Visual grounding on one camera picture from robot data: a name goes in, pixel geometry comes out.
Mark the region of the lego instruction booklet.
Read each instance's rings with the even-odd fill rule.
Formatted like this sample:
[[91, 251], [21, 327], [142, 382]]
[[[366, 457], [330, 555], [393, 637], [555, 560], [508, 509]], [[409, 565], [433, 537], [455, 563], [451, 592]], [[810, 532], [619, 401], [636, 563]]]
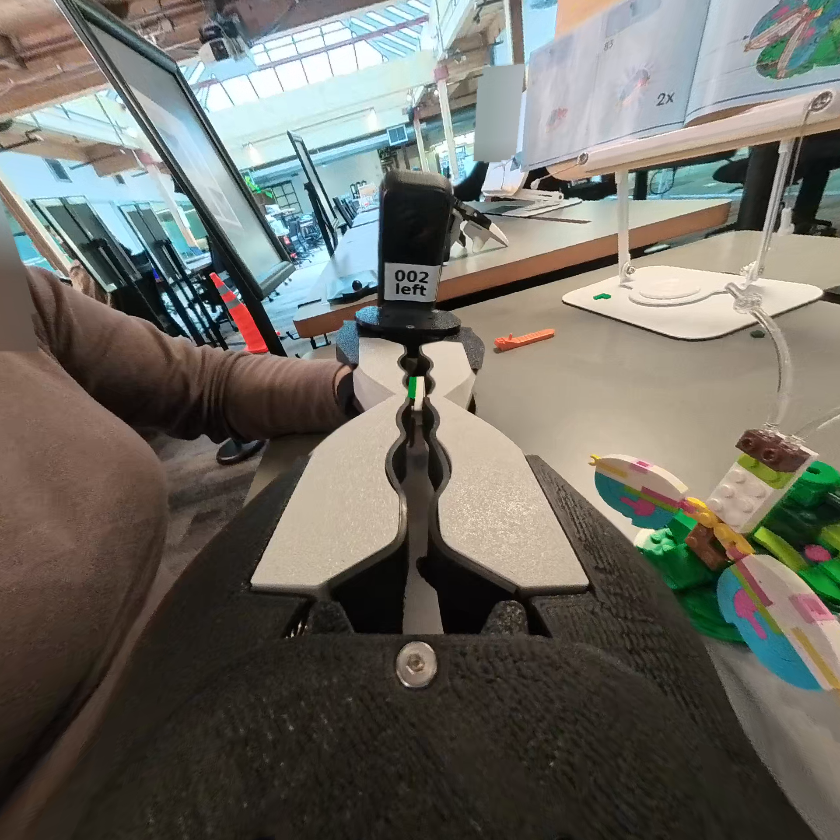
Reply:
[[531, 53], [521, 161], [838, 89], [838, 50], [838, 1], [615, 3]]

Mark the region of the black office chair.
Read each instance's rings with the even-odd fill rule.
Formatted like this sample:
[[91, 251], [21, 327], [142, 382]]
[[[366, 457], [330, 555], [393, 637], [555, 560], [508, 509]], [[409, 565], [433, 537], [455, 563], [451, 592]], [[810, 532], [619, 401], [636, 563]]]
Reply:
[[[721, 228], [729, 230], [760, 230], [769, 208], [772, 181], [779, 157], [779, 144], [767, 143], [749, 150], [745, 158], [732, 160], [713, 174], [717, 182], [743, 188], [736, 220]], [[790, 204], [796, 235], [837, 237], [837, 223], [817, 218], [817, 212], [830, 174], [839, 167], [839, 132], [812, 134], [799, 140], [789, 163], [786, 186], [798, 186]]]

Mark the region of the orange traffic cone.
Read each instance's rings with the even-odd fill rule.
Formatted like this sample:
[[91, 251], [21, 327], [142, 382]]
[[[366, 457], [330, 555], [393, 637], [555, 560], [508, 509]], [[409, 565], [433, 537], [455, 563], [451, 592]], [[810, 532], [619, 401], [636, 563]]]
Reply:
[[247, 351], [252, 354], [267, 354], [269, 348], [246, 305], [216, 272], [211, 271], [209, 277], [227, 308], [228, 316], [234, 321], [244, 340]]

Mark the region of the person's brown sweater torso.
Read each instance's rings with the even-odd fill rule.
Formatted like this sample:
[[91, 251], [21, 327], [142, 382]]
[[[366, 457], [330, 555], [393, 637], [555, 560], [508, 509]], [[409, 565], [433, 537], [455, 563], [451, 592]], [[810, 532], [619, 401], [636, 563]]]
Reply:
[[2, 352], [2, 809], [97, 691], [165, 536], [165, 479], [47, 353]]

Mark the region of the colourful lego butterfly model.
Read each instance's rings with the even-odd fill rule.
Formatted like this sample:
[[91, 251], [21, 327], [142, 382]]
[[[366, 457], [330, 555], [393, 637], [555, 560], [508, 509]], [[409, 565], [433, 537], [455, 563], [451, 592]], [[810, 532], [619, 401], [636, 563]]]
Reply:
[[838, 692], [838, 470], [769, 423], [736, 449], [706, 498], [633, 456], [593, 455], [590, 466], [701, 635], [745, 645], [795, 688]]

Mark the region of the large black monitor on stand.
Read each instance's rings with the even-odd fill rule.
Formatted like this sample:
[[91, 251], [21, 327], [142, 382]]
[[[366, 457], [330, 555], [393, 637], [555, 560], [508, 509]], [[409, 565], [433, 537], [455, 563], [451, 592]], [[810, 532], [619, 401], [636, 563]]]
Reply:
[[295, 267], [176, 62], [97, 3], [57, 6], [189, 197], [268, 352], [287, 357], [262, 301]]

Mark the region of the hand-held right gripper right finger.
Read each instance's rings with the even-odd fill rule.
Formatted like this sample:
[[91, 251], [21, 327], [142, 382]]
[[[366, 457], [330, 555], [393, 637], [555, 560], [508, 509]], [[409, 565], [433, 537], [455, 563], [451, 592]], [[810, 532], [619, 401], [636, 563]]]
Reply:
[[433, 535], [507, 592], [583, 592], [588, 578], [525, 454], [447, 397], [424, 401]]

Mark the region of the idle black grey gripper device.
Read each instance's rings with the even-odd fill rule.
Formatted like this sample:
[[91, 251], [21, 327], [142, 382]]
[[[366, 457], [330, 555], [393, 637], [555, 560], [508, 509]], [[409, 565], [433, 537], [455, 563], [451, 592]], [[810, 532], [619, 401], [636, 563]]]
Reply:
[[450, 249], [457, 245], [467, 253], [477, 254], [489, 243], [494, 244], [494, 247], [507, 248], [509, 246], [508, 238], [487, 215], [457, 197], [454, 198], [449, 221], [448, 247]]

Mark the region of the white book stand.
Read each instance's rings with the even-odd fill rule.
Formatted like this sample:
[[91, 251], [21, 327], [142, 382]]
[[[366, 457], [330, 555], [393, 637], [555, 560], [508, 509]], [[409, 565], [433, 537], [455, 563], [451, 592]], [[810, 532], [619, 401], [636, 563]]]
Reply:
[[[745, 329], [759, 318], [803, 308], [823, 296], [814, 285], [764, 279], [765, 259], [784, 194], [794, 142], [811, 133], [838, 127], [838, 87], [768, 101], [739, 114], [641, 140], [603, 143], [553, 168], [586, 175], [616, 176], [618, 267], [613, 277], [567, 292], [563, 303], [667, 338], [713, 340]], [[629, 246], [630, 171], [653, 168], [690, 156], [724, 151], [749, 141], [780, 141], [770, 204], [758, 253], [738, 274], [712, 269], [656, 265], [634, 266]], [[601, 292], [609, 300], [594, 301]]]

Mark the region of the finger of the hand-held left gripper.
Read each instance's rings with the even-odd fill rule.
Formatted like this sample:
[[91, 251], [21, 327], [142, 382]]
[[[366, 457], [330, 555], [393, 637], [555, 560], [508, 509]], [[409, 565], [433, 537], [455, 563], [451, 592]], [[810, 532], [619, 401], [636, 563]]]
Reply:
[[428, 361], [422, 409], [428, 412], [442, 403], [444, 408], [456, 406], [463, 413], [469, 413], [476, 373], [464, 344], [455, 341], [425, 343], [422, 355]]
[[408, 400], [406, 347], [390, 340], [360, 340], [359, 363], [353, 369], [353, 395], [366, 413], [394, 396]]

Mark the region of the wood-edged grey table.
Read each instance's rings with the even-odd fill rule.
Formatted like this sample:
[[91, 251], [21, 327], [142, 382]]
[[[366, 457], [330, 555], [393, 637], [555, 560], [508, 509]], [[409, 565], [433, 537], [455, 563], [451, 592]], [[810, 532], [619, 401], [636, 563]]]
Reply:
[[[507, 287], [561, 270], [617, 256], [617, 202], [581, 203], [566, 208], [558, 219], [499, 217], [498, 225], [508, 246], [489, 242], [473, 254], [456, 249], [444, 266], [438, 289], [439, 301]], [[731, 203], [723, 199], [651, 200], [629, 204], [631, 250], [658, 242], [702, 233], [723, 225]], [[298, 336], [317, 337], [339, 329], [375, 296], [352, 303], [328, 301], [330, 285], [337, 279], [377, 268], [378, 225], [354, 227], [335, 249], [318, 279], [320, 299], [300, 308], [293, 322]]]

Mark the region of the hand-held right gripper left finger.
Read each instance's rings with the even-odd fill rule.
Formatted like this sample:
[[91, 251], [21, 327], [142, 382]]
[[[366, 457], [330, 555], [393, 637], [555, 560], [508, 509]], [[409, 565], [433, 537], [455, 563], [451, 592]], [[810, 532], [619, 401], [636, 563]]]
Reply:
[[254, 590], [321, 598], [397, 545], [405, 505], [390, 456], [406, 405], [406, 395], [393, 395], [312, 450], [250, 579]]

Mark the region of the small black monitor on stand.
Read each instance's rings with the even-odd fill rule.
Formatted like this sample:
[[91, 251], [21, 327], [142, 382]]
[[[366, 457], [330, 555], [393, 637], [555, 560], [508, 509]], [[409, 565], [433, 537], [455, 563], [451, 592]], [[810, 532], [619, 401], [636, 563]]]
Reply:
[[310, 205], [316, 218], [323, 243], [329, 257], [339, 243], [342, 233], [342, 218], [336, 214], [328, 197], [312, 156], [299, 133], [287, 131], [287, 137], [297, 156], [304, 175], [304, 186], [309, 196]]

